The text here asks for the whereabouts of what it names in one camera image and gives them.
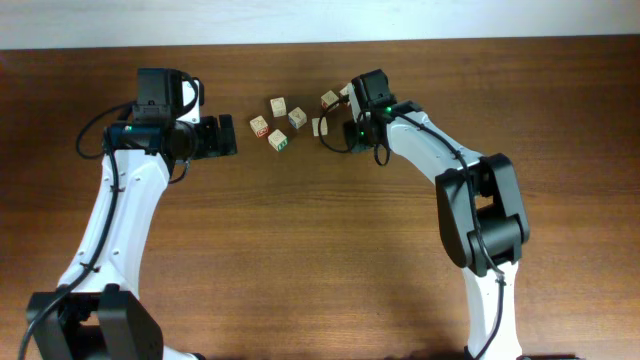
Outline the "plain wooden block blue side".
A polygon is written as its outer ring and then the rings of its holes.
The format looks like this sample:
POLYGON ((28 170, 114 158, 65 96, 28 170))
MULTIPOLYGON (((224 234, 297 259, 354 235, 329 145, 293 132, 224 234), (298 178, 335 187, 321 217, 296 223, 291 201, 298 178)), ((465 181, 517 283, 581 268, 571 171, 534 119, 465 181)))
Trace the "plain wooden block blue side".
POLYGON ((313 118, 312 131, 314 137, 326 136, 328 134, 327 120, 325 118, 313 118))

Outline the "green sided number block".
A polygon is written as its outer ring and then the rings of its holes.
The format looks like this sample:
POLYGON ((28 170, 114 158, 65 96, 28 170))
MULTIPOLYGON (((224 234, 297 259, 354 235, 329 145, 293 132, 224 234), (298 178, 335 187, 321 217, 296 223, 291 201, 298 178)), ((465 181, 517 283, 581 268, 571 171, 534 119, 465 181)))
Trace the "green sided number block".
POLYGON ((279 129, 275 129, 268 136, 269 144, 278 152, 281 152, 288 145, 287 136, 279 129))

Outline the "ice cream block blue side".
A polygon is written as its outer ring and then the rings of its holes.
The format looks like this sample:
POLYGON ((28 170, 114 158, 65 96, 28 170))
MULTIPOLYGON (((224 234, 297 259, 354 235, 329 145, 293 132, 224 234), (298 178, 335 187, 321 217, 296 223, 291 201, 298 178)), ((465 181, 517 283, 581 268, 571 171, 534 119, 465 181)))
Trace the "ice cream block blue side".
POLYGON ((300 107, 296 107, 288 113, 288 120, 298 130, 307 123, 307 115, 300 107))

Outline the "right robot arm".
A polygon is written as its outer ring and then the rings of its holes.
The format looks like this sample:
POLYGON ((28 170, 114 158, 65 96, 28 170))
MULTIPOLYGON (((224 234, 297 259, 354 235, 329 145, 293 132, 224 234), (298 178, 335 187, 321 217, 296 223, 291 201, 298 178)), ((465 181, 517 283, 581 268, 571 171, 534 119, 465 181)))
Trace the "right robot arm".
POLYGON ((352 113, 351 141, 407 159, 435 187, 440 238, 465 282, 466 358, 520 358, 515 280, 530 227, 511 160, 464 147, 412 102, 352 113))

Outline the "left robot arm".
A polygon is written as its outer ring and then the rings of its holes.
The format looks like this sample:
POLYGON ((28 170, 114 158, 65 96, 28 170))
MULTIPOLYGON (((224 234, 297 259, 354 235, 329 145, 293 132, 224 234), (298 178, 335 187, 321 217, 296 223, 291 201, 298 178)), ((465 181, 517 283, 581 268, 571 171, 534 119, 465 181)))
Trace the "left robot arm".
POLYGON ((196 124, 113 124, 103 136, 101 184, 81 244, 52 292, 35 292, 23 337, 44 359, 193 359, 167 346, 139 300, 139 273, 156 206, 177 162, 234 155, 230 115, 196 124))

